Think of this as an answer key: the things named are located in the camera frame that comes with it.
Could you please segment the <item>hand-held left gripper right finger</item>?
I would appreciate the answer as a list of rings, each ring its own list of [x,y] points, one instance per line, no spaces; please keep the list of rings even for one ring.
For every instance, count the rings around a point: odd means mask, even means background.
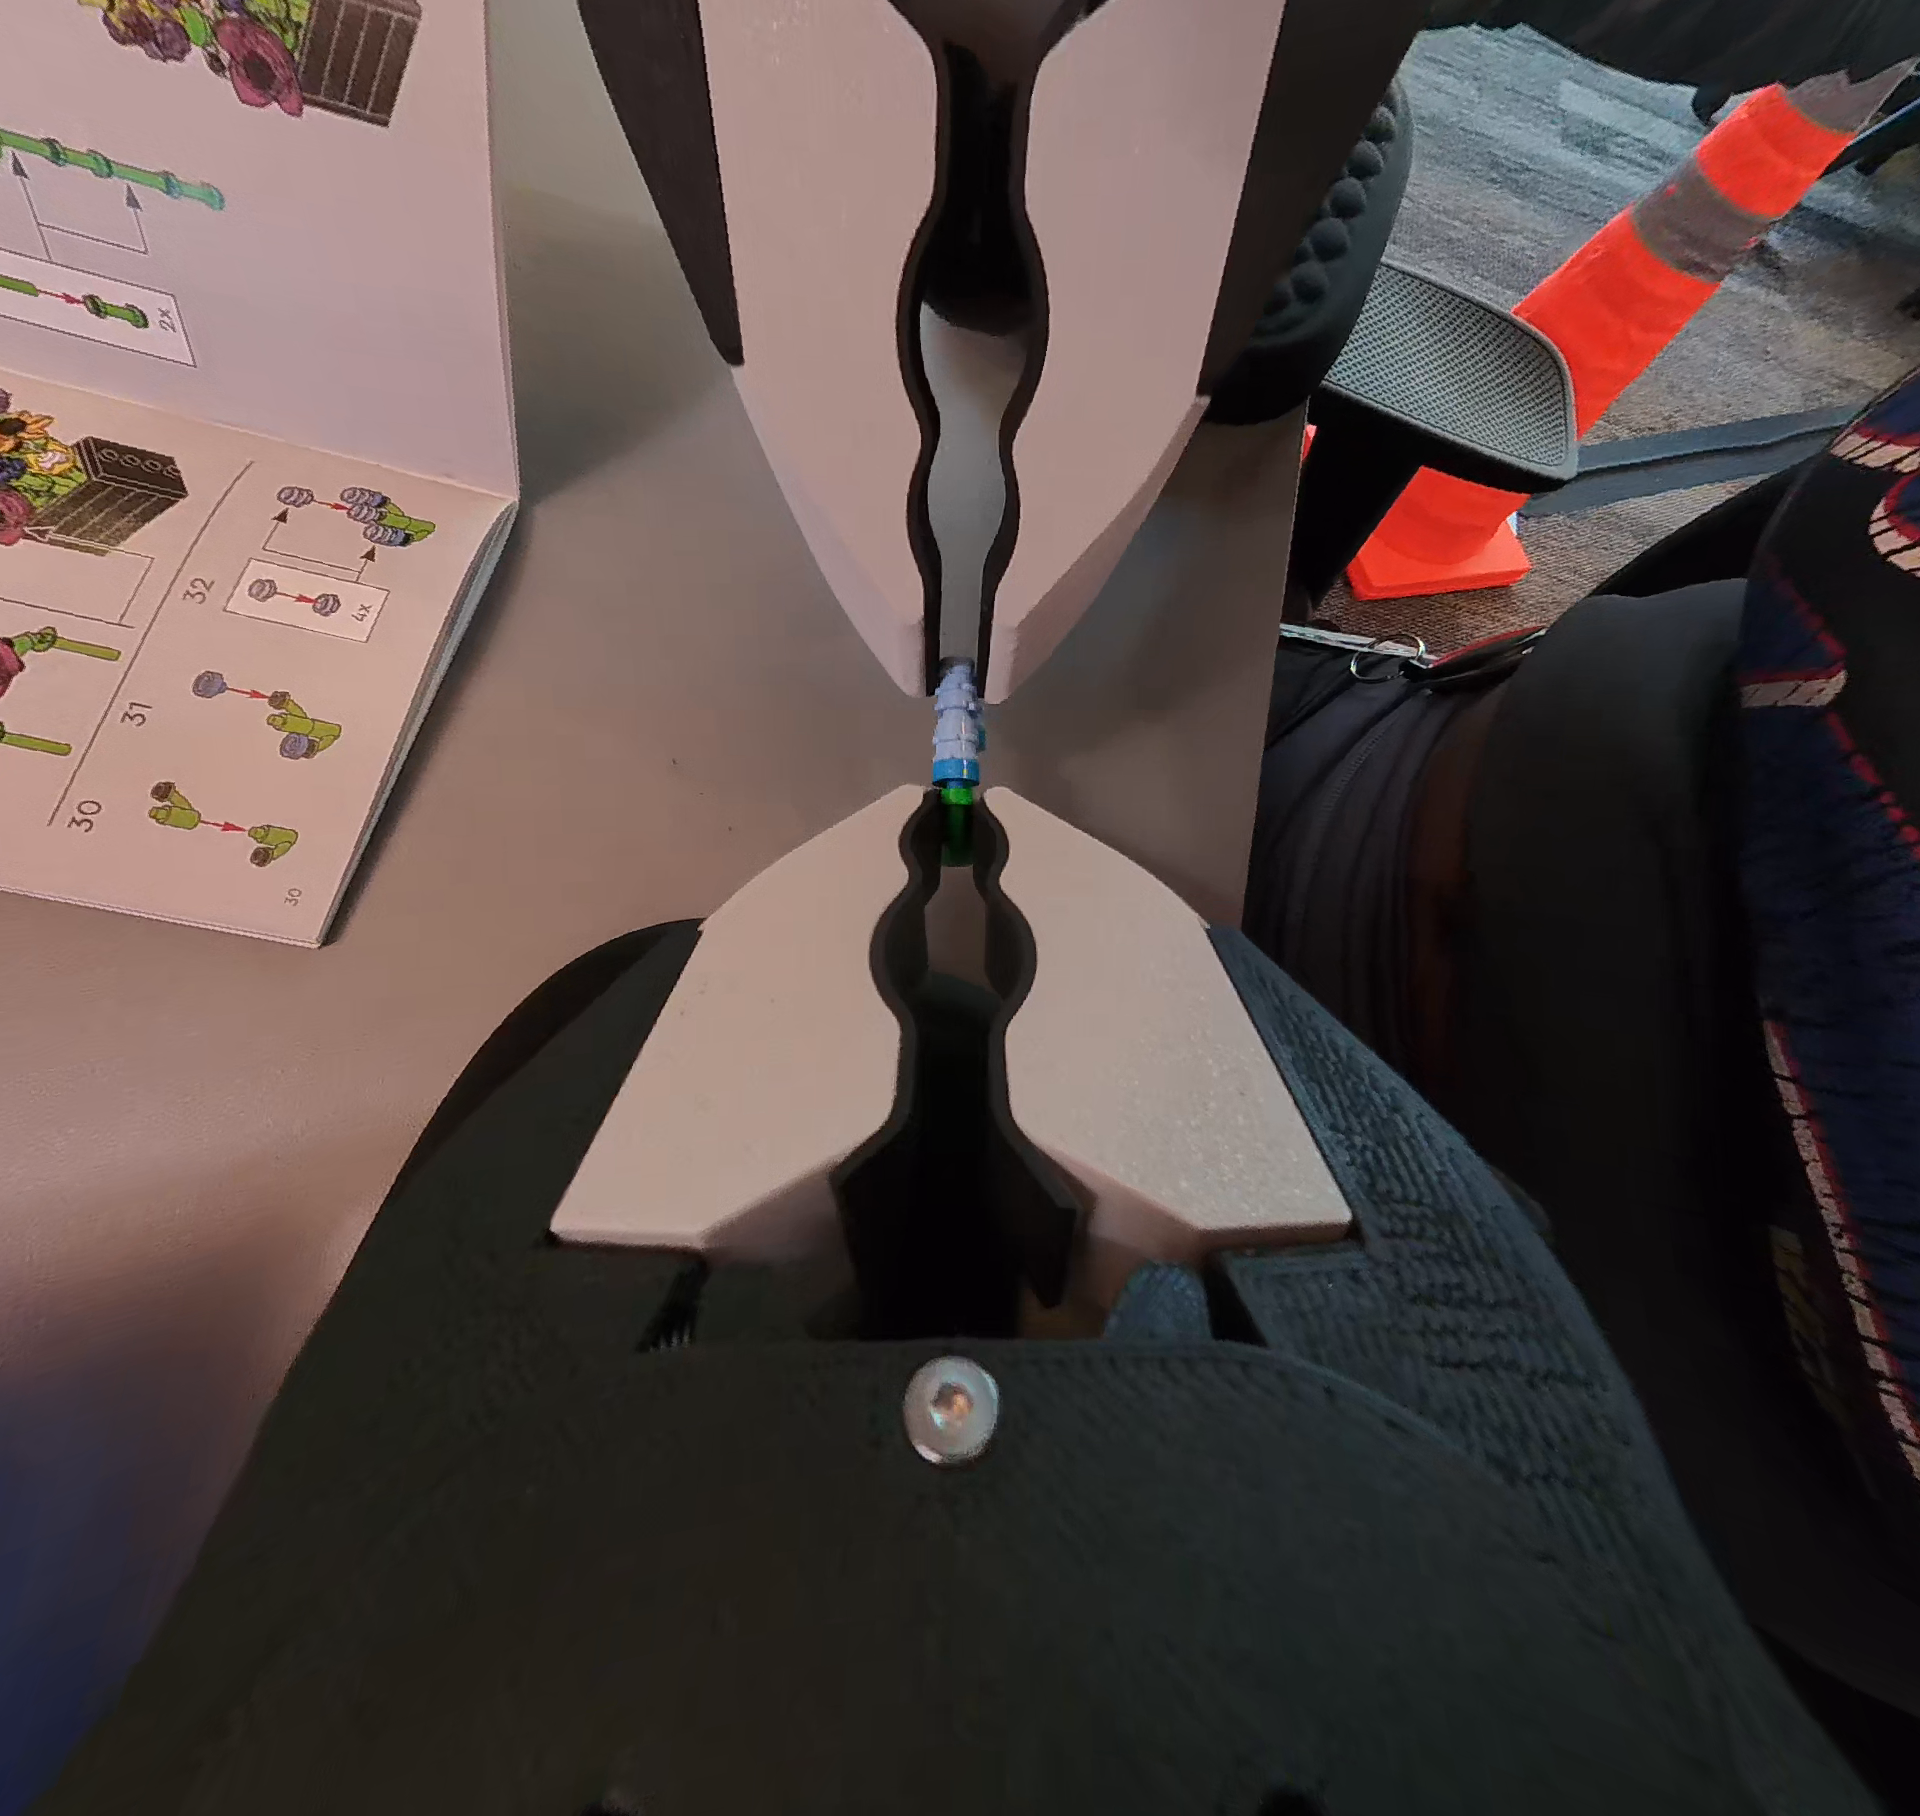
[[[1158,877],[1013,791],[975,828],[1005,1109],[1080,1218],[1057,1306],[1095,1332],[1146,1264],[1325,1248],[1352,1209],[1205,919]]]

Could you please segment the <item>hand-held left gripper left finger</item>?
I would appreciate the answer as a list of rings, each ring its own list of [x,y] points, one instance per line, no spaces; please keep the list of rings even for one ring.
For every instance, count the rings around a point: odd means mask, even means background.
[[[872,943],[922,801],[883,794],[703,921],[554,1209],[558,1246],[689,1256],[789,1285],[816,1328],[851,1316],[830,1179],[896,1106],[898,1015]]]

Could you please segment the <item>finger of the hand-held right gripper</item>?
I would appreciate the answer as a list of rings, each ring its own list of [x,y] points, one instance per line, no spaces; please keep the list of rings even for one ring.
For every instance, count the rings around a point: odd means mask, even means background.
[[[1286,0],[1106,0],[1043,55],[1023,207],[1038,378],[983,688],[1012,693],[1106,583],[1202,415],[1201,378]]]
[[[890,682],[923,694],[937,415],[908,296],[940,188],[916,0],[697,0],[737,329],[735,394],[789,512]]]

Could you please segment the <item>lego instruction booklet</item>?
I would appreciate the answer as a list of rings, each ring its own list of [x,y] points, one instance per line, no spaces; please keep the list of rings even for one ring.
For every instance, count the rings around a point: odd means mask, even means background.
[[[315,949],[519,498],[484,0],[1,0],[3,891]]]

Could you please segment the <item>black rounded pad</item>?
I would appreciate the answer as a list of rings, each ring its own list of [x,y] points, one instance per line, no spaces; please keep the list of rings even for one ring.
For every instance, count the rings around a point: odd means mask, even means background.
[[[1217,382],[1206,422],[1255,428],[1310,400],[1369,296],[1411,160],[1411,104],[1396,76],[1274,283],[1247,347]]]

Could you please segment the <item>orange plastic wedge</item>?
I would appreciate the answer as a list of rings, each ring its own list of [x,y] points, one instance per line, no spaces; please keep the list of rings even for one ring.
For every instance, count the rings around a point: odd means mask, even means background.
[[[1862,80],[1815,76],[1748,95],[1516,305],[1568,367],[1576,433],[1644,374],[1914,69],[1906,56]],[[1421,467],[1356,550],[1351,591],[1385,600],[1517,581],[1528,556],[1512,523],[1524,498]]]

